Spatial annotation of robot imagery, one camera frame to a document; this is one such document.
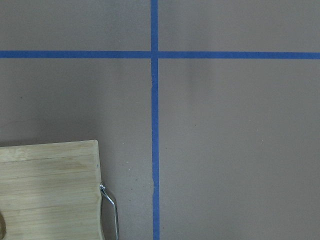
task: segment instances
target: silver hook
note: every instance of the silver hook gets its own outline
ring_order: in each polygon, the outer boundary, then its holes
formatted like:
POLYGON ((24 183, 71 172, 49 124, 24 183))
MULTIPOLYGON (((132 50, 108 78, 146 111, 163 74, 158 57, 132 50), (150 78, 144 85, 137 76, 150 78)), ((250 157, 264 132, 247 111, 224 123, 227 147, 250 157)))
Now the silver hook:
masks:
POLYGON ((100 192, 113 206, 114 211, 114 225, 115 225, 115 239, 119 240, 119 223, 118 223, 118 208, 116 198, 107 190, 104 183, 100 183, 100 192))

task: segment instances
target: gray floor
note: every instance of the gray floor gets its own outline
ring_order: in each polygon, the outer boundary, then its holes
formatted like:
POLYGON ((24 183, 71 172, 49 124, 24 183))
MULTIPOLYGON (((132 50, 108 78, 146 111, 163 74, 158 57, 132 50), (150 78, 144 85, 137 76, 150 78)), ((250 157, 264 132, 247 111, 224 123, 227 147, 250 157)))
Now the gray floor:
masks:
MULTIPOLYGON (((159 1, 159 49, 320 52, 319 10, 159 1)), ((0 37, 0 50, 148 51, 150 2, 1 1, 0 37)), ((162 240, 320 238, 319 74, 319 60, 159 60, 162 240)), ((0 84, 0 146, 97 139, 120 239, 151 240, 150 60, 0 59, 0 84)))

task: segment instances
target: vertical blue line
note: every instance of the vertical blue line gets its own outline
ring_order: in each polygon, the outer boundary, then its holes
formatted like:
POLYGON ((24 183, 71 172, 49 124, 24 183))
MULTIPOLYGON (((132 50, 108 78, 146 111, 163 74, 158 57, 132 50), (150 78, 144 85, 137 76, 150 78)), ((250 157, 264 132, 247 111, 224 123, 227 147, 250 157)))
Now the vertical blue line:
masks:
POLYGON ((151 125, 153 178, 153 240, 160 240, 159 179, 159 88, 158 88, 158 0, 151 0, 151 125))

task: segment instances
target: light wood board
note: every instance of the light wood board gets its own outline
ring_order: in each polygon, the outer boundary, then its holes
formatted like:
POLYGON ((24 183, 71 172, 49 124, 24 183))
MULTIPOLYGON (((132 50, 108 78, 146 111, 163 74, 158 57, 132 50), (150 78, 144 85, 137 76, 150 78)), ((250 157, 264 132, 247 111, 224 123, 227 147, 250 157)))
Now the light wood board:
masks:
POLYGON ((0 147, 5 240, 103 240, 98 142, 0 147))

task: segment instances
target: blue line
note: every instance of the blue line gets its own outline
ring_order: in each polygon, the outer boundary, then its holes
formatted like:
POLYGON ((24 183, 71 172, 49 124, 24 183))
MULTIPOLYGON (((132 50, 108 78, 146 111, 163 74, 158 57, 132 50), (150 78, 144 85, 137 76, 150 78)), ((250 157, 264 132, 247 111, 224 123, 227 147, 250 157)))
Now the blue line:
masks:
POLYGON ((320 59, 320 52, 159 51, 160 59, 320 59))
POLYGON ((8 59, 150 59, 150 51, 0 51, 8 59))
POLYGON ((158 0, 151 0, 151 125, 153 178, 153 240, 160 240, 160 177, 159 177, 159 85, 158 85, 158 0))

